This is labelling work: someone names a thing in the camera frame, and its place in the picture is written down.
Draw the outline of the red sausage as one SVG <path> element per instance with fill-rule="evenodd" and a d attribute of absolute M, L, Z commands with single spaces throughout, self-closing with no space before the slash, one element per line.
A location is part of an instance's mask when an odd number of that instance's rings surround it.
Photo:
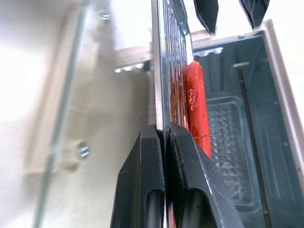
<path fill-rule="evenodd" d="M 209 127 L 204 71 L 193 61 L 186 71 L 188 126 L 194 140 L 203 152 L 212 158 L 212 143 Z"/>

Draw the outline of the dark oven heating rod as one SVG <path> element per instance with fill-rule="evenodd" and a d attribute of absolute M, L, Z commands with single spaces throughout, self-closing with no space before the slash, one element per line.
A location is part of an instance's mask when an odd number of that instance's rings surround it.
<path fill-rule="evenodd" d="M 238 74 L 238 78 L 239 78 L 239 82 L 240 82 L 241 94 L 242 94 L 242 99 L 244 102 L 248 130 L 249 130 L 250 140 L 251 140 L 251 144 L 252 144 L 253 158 L 254 158 L 254 163 L 255 163 L 255 167 L 256 167 L 256 174 L 257 174 L 256 176 L 257 176 L 257 180 L 258 180 L 258 187 L 259 187 L 259 192 L 260 192 L 265 226 L 266 226 L 266 228 L 272 228 L 267 199 L 266 199 L 266 192 L 265 192 L 265 187 L 264 187 L 264 182 L 263 182 L 263 177 L 262 177 L 262 172 L 261 172 L 261 166 L 260 166 L 260 161 L 259 161 L 259 156 L 258 156 L 258 149 L 257 149 L 257 144 L 256 144 L 257 142 L 256 142 L 256 138 L 255 138 L 255 133 L 254 133 L 252 115 L 251 115 L 251 111 L 250 111 L 250 106 L 249 106 L 249 101 L 248 101 L 248 96 L 247 96 L 247 92 L 246 92 L 246 86 L 245 86 L 242 69 L 238 68 L 237 74 Z"/>

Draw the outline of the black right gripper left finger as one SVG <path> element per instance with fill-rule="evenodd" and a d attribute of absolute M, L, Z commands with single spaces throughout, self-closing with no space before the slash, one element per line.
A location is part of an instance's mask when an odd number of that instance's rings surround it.
<path fill-rule="evenodd" d="M 163 228 L 165 179 L 155 125 L 142 129 L 117 177 L 110 228 Z"/>

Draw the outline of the glass toaster oven door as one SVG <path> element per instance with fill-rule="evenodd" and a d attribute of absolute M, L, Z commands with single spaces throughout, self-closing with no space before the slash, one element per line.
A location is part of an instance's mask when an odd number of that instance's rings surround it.
<path fill-rule="evenodd" d="M 26 172 L 42 178 L 30 228 L 109 228 L 118 172 L 153 123 L 151 0 L 84 0 L 76 18 L 28 149 Z M 86 159 L 80 142 L 91 145 Z"/>

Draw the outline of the silver metal baking tray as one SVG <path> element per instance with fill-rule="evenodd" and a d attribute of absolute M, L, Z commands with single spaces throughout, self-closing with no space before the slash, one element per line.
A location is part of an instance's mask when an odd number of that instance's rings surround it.
<path fill-rule="evenodd" d="M 156 131 L 165 179 L 164 223 L 183 228 L 187 193 L 178 132 L 188 127 L 186 71 L 193 61 L 183 0 L 152 0 L 152 43 Z"/>

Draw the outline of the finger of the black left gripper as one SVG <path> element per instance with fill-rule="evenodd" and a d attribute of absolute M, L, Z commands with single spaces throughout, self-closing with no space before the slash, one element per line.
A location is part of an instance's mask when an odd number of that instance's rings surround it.
<path fill-rule="evenodd" d="M 268 9 L 270 0 L 239 0 L 252 28 L 259 27 Z"/>
<path fill-rule="evenodd" d="M 219 10 L 218 0 L 193 1 L 198 20 L 209 34 L 215 34 Z"/>

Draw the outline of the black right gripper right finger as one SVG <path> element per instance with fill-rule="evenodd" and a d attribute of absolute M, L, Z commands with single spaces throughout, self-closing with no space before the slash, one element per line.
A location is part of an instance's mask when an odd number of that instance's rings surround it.
<path fill-rule="evenodd" d="M 171 123 L 166 151 L 176 228 L 245 228 L 224 177 L 190 132 Z"/>

